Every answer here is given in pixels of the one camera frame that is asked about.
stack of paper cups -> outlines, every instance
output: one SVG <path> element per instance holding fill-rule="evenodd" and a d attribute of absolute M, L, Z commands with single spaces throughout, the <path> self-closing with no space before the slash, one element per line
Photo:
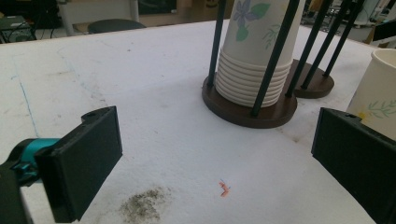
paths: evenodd
<path fill-rule="evenodd" d="M 224 98 L 253 107 L 288 3 L 288 0 L 235 1 L 216 77 L 216 90 Z M 303 8 L 301 1 L 262 107 L 275 104 L 283 90 Z"/>

wooden base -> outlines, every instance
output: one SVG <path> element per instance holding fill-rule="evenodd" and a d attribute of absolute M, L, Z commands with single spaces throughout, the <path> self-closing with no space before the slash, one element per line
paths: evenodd
<path fill-rule="evenodd" d="M 206 83 L 207 78 L 202 90 L 202 96 L 207 107 L 222 119 L 240 126 L 256 129 L 279 127 L 291 120 L 297 109 L 297 99 L 294 96 L 290 98 L 285 96 L 289 85 L 285 85 L 275 105 L 262 108 L 259 115 L 253 117 L 250 115 L 252 108 L 226 100 L 216 91 L 214 86 L 208 87 Z"/>
<path fill-rule="evenodd" d="M 299 63 L 298 60 L 293 61 L 293 64 L 291 65 L 291 69 L 290 69 L 290 74 L 294 75 L 298 63 Z M 318 68 L 314 76 L 312 77 L 312 80 L 309 83 L 308 88 L 306 90 L 302 89 L 301 85 L 303 85 L 306 75 L 308 74 L 309 69 L 311 69 L 311 67 L 312 65 L 310 63 L 306 63 L 303 72 L 301 73 L 300 79 L 294 90 L 294 95 L 298 98 L 318 99 L 328 95 L 332 90 L 332 87 L 334 87 L 334 80 L 332 79 L 332 77 L 324 77 L 323 76 L 324 71 Z M 286 87 L 289 86 L 290 80 L 291 80 L 291 76 L 289 76 L 288 79 L 286 80 L 285 83 Z"/>

dirt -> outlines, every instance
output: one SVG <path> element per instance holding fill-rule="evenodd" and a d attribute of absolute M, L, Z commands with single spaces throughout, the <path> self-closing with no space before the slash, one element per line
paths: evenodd
<path fill-rule="evenodd" d="M 120 207 L 125 223 L 157 224 L 170 200 L 170 192 L 161 187 L 130 197 Z"/>

paper cup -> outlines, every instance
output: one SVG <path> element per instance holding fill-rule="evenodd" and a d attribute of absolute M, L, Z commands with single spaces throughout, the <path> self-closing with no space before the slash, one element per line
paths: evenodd
<path fill-rule="evenodd" d="M 261 76 L 251 76 L 250 74 L 244 74 L 242 72 L 233 70 L 232 68 L 224 64 L 219 64 L 218 69 L 222 70 L 222 73 L 225 74 L 226 76 L 243 79 L 250 82 L 256 82 L 257 85 L 260 85 L 262 83 L 262 79 L 264 77 L 264 73 L 262 73 Z M 271 78 L 271 82 L 278 82 L 279 80 L 285 79 L 285 77 L 289 74 L 289 71 L 290 70 L 286 70 L 284 72 L 273 74 L 273 77 Z"/>
<path fill-rule="evenodd" d="M 219 85 L 221 85 L 221 86 L 226 85 L 229 90 L 248 94 L 248 95 L 254 96 L 254 97 L 257 96 L 259 89 L 260 89 L 260 86 L 254 87 L 254 86 L 242 85 L 242 84 L 233 82 L 232 80 L 228 79 L 227 77 L 222 77 L 222 76 L 219 76 L 218 82 L 219 82 Z M 269 87 L 265 96 L 279 94 L 282 92 L 282 90 L 283 89 L 279 88 L 278 86 Z"/>
<path fill-rule="evenodd" d="M 219 58 L 219 66 L 222 66 L 224 68 L 232 69 L 235 72 L 238 72 L 238 73 L 240 73 L 242 75 L 248 75 L 248 76 L 251 76 L 251 77 L 263 77 L 264 74 L 265 74 L 265 71 L 266 71 L 266 68 L 262 69 L 262 70 L 246 69 L 246 68 L 240 67 L 238 65 L 235 65 L 233 63 L 229 63 L 222 57 Z M 283 75 L 285 73 L 288 73 L 290 68 L 291 68 L 291 62 L 290 62 L 290 64 L 288 64 L 286 66 L 283 66 L 282 68 L 276 69 L 274 71 L 274 73 L 273 73 L 273 77 L 278 77 L 281 74 Z"/>
<path fill-rule="evenodd" d="M 234 59 L 232 56 L 227 55 L 227 53 L 225 53 L 222 50 L 220 51 L 219 58 L 222 59 L 223 62 L 227 63 L 229 66 L 235 67 L 235 69 L 242 69 L 243 72 L 245 70 L 262 72 L 267 69 L 266 65 L 257 65 L 257 64 L 243 63 L 241 61 L 238 61 L 237 59 Z M 293 63 L 293 59 L 290 59 L 290 61 L 287 63 L 278 64 L 276 66 L 275 72 L 284 71 L 290 68 L 292 63 Z"/>
<path fill-rule="evenodd" d="M 346 112 L 396 140 L 396 49 L 377 49 Z"/>
<path fill-rule="evenodd" d="M 235 1 L 224 39 L 223 52 L 240 63 L 266 66 L 288 4 L 289 0 Z M 300 1 L 277 66 L 287 64 L 292 59 L 303 9 L 304 1 Z"/>
<path fill-rule="evenodd" d="M 235 87 L 233 85 L 230 85 L 229 83 L 227 83 L 227 81 L 220 80 L 219 82 L 221 82 L 220 86 L 224 90 L 229 91 L 229 94 L 234 96 L 234 97 L 250 101 L 252 104 L 256 100 L 257 92 L 244 91 L 244 90 L 241 90 L 241 89 L 237 89 L 237 91 L 236 91 Z M 265 95 L 264 102 L 275 99 L 277 97 L 277 94 L 278 94 L 278 92 L 276 92 L 276 91 L 268 92 L 268 94 Z"/>
<path fill-rule="evenodd" d="M 243 100 L 243 99 L 240 99 L 238 97 L 234 97 L 231 94 L 227 94 L 226 91 L 224 91 L 224 89 L 221 88 L 221 87 L 216 87 L 216 88 L 217 88 L 218 93 L 220 93 L 221 95 L 224 95 L 225 96 L 224 98 L 226 98 L 227 100 L 229 100 L 231 102 L 234 102 L 234 103 L 236 103 L 238 105 L 247 106 L 247 107 L 253 107 L 254 106 L 254 103 L 251 103 L 250 101 Z M 270 105 L 275 104 L 276 101 L 278 100 L 278 98 L 279 98 L 279 96 L 277 96 L 274 100 L 263 101 L 262 102 L 262 107 L 266 107 L 266 106 L 270 106 Z"/>
<path fill-rule="evenodd" d="M 236 89 L 241 89 L 243 91 L 252 91 L 254 94 L 257 95 L 257 92 L 261 86 L 261 83 L 258 82 L 248 82 L 248 81 L 239 81 L 237 78 L 234 78 L 232 76 L 224 76 L 222 74 L 222 70 L 219 68 L 219 74 L 218 76 L 226 81 L 228 84 L 233 85 Z M 284 82 L 281 80 L 280 82 L 271 82 L 268 89 L 267 93 L 271 91 L 281 91 L 283 89 Z"/>

table surface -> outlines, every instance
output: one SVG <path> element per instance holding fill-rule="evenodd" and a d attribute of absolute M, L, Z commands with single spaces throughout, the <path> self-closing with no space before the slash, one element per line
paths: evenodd
<path fill-rule="evenodd" d="M 255 130 L 202 100 L 214 29 L 209 21 L 1 45 L 0 160 L 23 139 L 63 137 L 83 114 L 116 105 L 123 157 L 81 223 L 374 223 L 310 152 L 319 109 L 346 110 L 374 49 L 347 41 L 328 96 L 298 99 L 290 122 Z M 309 32 L 300 28 L 294 58 Z M 22 192 L 35 223 L 54 222 L 42 184 Z M 133 202 L 146 206 L 141 216 Z"/>

